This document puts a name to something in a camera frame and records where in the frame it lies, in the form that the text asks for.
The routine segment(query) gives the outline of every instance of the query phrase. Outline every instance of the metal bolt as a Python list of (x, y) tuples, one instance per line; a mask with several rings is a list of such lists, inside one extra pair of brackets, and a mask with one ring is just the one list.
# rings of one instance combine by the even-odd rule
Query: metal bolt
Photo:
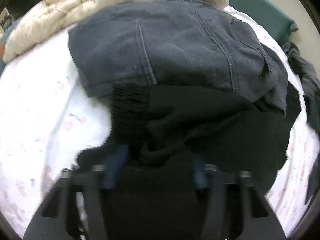
[(239, 176), (241, 178), (251, 178), (251, 172), (250, 171), (241, 171)]
[(68, 178), (70, 178), (70, 177), (71, 177), (71, 172), (70, 172), (70, 170), (64, 169), (64, 170), (62, 171), (62, 173), (61, 173), (61, 177), (62, 177), (63, 179), (68, 179)]
[(91, 167), (92, 171), (104, 171), (106, 168), (103, 164), (94, 165)]
[(216, 171), (217, 170), (217, 166), (213, 165), (213, 164), (206, 164), (204, 169), (206, 171)]

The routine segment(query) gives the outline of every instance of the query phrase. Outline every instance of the bed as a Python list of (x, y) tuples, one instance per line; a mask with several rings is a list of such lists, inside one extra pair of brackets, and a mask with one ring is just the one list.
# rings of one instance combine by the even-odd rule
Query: bed
[[(284, 52), (249, 16), (232, 7), (225, 10), (249, 23), (260, 42), (278, 54), (299, 91), (302, 111), (291, 129), (288, 159), (266, 195), (289, 236), (308, 207), (308, 177), (319, 138), (306, 123), (303, 89)], [(106, 139), (111, 130), (109, 102), (86, 96), (68, 50), (67, 29), (6, 66), (0, 102), (0, 209), (22, 237), (60, 171), (75, 164), (80, 150)]]

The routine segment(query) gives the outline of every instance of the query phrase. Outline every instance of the teal headboard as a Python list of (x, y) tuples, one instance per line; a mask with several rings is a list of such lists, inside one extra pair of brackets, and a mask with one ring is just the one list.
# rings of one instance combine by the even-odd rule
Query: teal headboard
[(268, 0), (230, 0), (229, 5), (264, 27), (280, 47), (298, 30), (296, 22)]

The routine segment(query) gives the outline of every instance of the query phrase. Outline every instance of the jacket pocket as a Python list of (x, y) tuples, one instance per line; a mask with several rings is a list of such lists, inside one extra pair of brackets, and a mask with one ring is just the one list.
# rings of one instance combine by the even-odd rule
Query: jacket pocket
[(231, 22), (231, 29), (234, 39), (238, 40), (243, 46), (246, 46), (252, 49), (254, 52), (259, 53), (261, 57), (264, 58), (265, 68), (263, 69), (263, 72), (271, 73), (275, 64), (263, 49), (251, 26), (238, 19), (233, 19)]

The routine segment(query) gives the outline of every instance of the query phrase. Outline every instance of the black clothing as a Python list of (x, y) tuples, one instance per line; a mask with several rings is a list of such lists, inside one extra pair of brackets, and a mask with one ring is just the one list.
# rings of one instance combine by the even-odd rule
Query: black clothing
[(144, 165), (162, 165), (190, 151), (222, 171), (250, 171), (261, 194), (286, 159), (299, 115), (298, 92), (288, 86), (287, 116), (262, 113), (245, 98), (201, 87), (115, 85), (112, 131), (106, 143), (78, 156), (79, 172), (101, 164), (119, 145)]

